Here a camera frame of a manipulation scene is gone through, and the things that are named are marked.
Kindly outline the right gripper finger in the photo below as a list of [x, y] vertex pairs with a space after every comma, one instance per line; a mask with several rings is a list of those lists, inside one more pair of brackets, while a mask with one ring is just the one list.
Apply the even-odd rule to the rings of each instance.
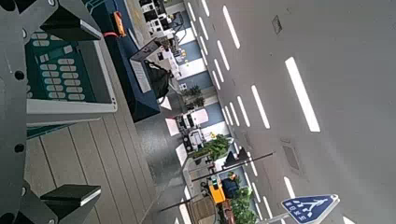
[[68, 41], [93, 41], [102, 37], [82, 0], [22, 0], [22, 3], [22, 21], [32, 33], [41, 30]]
[[83, 224], [100, 196], [100, 186], [64, 184], [38, 197], [26, 185], [21, 224]]

